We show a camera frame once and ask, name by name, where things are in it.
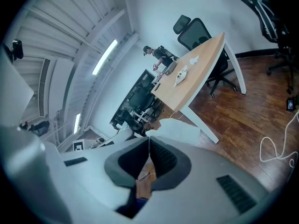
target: desk leg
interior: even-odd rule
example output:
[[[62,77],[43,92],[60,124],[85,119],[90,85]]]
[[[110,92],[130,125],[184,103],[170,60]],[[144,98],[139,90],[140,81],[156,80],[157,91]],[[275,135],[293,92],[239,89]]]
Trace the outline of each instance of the desk leg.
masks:
[[[246,94],[245,82],[244,82],[244,78],[243,78],[243,74],[242,74],[240,65],[239,65],[238,60],[235,57],[235,54],[233,53],[230,45],[228,44],[228,42],[226,40],[225,40],[224,50],[226,51],[230,61],[232,62],[235,73],[237,74],[238,81],[239,81],[240,88],[241,88],[241,93]]]
[[[215,144],[218,143],[219,139],[212,132],[212,130],[194,113],[188,105],[185,105],[181,112],[191,120],[198,128],[200,128]]]

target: chair wheel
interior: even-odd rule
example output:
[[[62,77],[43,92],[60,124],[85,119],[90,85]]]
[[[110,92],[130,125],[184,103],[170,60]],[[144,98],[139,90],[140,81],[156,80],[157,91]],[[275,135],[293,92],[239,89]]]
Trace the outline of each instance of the chair wheel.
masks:
[[[288,92],[288,94],[291,95],[293,93],[293,87],[288,88],[286,92]]]

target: ceiling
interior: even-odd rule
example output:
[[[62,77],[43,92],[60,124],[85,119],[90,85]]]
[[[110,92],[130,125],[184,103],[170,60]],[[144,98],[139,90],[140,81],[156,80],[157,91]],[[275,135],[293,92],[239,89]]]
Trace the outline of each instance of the ceiling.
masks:
[[[39,117],[37,99],[43,60],[46,56],[67,58],[75,64],[64,108],[55,118],[52,130],[43,137],[58,147],[73,138],[76,115],[88,113],[85,106],[91,91],[100,88],[113,67],[106,62],[97,76],[92,71],[114,39],[118,46],[111,58],[116,59],[118,51],[131,38],[128,24],[126,10],[117,7],[115,0],[28,0],[5,39],[7,44],[15,38],[22,41],[24,57],[13,65],[34,91],[22,122],[36,125],[47,120]],[[58,135],[51,135],[57,129]]]

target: vent grille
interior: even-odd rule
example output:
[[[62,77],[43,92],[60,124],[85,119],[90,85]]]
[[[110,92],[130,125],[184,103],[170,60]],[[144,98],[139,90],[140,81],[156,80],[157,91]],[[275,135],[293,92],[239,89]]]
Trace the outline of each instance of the vent grille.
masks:
[[[217,178],[217,182],[223,188],[240,214],[255,206],[256,202],[251,196],[229,175]]]
[[[39,104],[39,115],[44,117],[44,109],[43,109],[43,96],[44,96],[44,88],[46,82],[46,76],[49,68],[50,60],[45,59],[43,63],[43,69],[41,74],[41,79],[39,83],[39,91],[38,91],[38,104]]]

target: wooden floor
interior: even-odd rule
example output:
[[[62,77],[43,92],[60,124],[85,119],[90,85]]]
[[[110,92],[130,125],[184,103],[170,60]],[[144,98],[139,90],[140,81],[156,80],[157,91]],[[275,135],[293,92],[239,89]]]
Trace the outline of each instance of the wooden floor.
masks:
[[[247,93],[242,95],[227,84],[219,83],[215,97],[210,98],[210,87],[204,85],[190,108],[212,129],[218,137],[214,144],[203,132],[199,146],[212,150],[228,158],[239,167],[251,173],[269,191],[286,183],[291,168],[289,159],[273,160],[263,163],[259,159],[260,142],[264,136],[270,137],[281,154],[285,138],[285,126],[293,118],[295,112],[286,111],[287,84],[290,73],[288,68],[274,70],[271,76],[266,75],[270,65],[279,61],[271,56],[259,56],[239,59],[244,76]],[[295,74],[295,91],[298,93],[299,74]],[[235,74],[228,77],[240,90]],[[169,118],[173,111],[165,106],[158,120]],[[179,118],[176,113],[172,118]],[[185,116],[181,121],[192,124]],[[159,128],[159,121],[150,126]],[[299,149],[299,123],[294,121],[288,129],[285,155]],[[274,157],[274,148],[266,140],[262,157]],[[154,173],[152,165],[144,170]],[[137,197],[150,197],[150,184],[155,175],[137,182]]]

